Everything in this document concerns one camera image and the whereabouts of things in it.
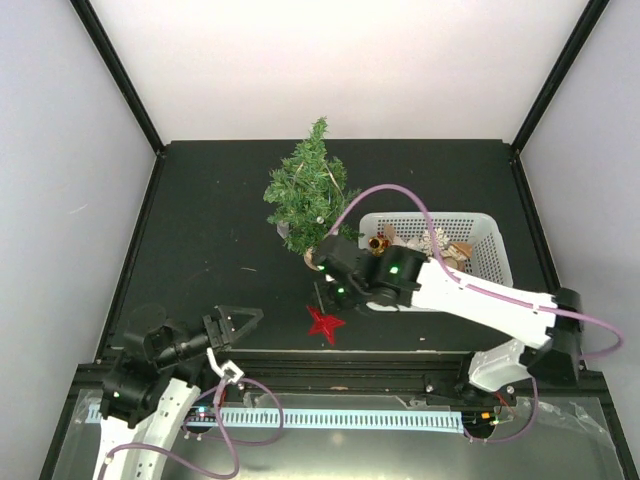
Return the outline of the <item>red star ornament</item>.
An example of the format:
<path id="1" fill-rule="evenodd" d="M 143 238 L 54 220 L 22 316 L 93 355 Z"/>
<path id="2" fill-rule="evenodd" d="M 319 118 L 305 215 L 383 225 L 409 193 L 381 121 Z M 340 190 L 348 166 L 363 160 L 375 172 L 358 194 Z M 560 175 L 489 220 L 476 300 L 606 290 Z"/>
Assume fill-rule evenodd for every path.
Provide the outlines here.
<path id="1" fill-rule="evenodd" d="M 346 322 L 334 315 L 325 314 L 319 308 L 310 305 L 306 309 L 312 318 L 308 335 L 322 335 L 330 345 L 334 345 L 336 342 L 335 331 L 344 327 Z"/>

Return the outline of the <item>small green christmas tree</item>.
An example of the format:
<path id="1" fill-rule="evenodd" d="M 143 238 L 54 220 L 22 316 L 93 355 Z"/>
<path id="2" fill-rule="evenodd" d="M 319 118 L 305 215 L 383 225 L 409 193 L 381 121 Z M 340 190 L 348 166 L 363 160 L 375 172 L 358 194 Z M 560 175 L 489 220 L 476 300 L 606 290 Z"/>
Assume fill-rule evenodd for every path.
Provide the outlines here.
<path id="1" fill-rule="evenodd" d="M 289 223 L 284 246 L 302 257 L 314 269 L 312 254 L 329 234 L 331 227 L 348 205 L 361 193 L 347 186 L 348 174 L 343 162 L 327 153 L 327 119 L 318 118 L 308 137 L 298 142 L 293 152 L 281 159 L 281 166 L 270 172 L 270 183 L 263 200 L 275 210 L 267 222 Z"/>

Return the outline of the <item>white perforated plastic basket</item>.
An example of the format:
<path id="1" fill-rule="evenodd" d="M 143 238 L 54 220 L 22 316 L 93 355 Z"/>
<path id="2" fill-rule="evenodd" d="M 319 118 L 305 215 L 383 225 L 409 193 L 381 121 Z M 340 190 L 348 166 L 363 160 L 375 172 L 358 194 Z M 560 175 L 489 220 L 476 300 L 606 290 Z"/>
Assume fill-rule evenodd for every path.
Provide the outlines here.
<path id="1" fill-rule="evenodd" d="M 480 278 L 482 282 L 492 282 L 513 287 L 513 278 L 503 237 L 496 221 L 484 213 L 434 212 L 431 213 L 434 228 L 448 237 L 452 243 L 471 246 L 471 257 L 465 261 L 466 274 Z M 359 223 L 358 246 L 370 250 L 369 240 L 381 237 L 384 227 L 394 228 L 396 237 L 416 246 L 423 239 L 427 229 L 421 212 L 378 212 L 364 215 Z"/>

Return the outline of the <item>white snowflake ornament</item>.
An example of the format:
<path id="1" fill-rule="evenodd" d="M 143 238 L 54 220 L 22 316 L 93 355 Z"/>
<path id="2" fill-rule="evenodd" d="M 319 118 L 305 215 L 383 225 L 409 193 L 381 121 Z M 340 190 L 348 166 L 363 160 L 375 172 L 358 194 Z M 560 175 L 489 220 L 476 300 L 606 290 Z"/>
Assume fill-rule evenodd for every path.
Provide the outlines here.
<path id="1" fill-rule="evenodd" d="M 427 255 L 432 255 L 434 247 L 437 247 L 439 251 L 446 250 L 449 247 L 451 240 L 445 231 L 437 227 L 432 232 L 429 229 L 425 229 L 422 236 L 419 238 L 419 249 Z"/>

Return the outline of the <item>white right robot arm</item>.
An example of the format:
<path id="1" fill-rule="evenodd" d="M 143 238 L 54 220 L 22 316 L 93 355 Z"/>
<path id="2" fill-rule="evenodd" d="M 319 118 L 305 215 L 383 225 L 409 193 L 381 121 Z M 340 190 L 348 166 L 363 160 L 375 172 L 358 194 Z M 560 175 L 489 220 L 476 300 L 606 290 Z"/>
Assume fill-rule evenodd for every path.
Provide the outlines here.
<path id="1" fill-rule="evenodd" d="M 392 245 L 380 255 L 342 236 L 325 238 L 311 255 L 324 275 L 319 300 L 334 313 L 444 312 L 507 335 L 505 343 L 472 353 L 454 379 L 457 396 L 476 403 L 515 382 L 534 378 L 573 385 L 579 378 L 581 329 L 562 300 L 451 271 L 425 254 Z"/>

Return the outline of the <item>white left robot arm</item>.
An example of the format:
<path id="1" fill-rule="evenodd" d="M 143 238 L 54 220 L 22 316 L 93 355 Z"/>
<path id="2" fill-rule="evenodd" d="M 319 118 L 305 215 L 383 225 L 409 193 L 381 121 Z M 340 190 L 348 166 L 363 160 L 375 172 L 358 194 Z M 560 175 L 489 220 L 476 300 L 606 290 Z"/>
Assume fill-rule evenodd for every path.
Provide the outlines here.
<path id="1" fill-rule="evenodd" d="M 219 306 L 197 331 L 169 318 L 158 304 L 136 309 L 123 349 L 102 383 L 96 479 L 158 479 L 192 405 L 207 397 L 215 376 L 235 385 L 243 371 L 217 355 L 255 330 L 257 308 Z M 176 372 L 186 367 L 180 378 Z"/>

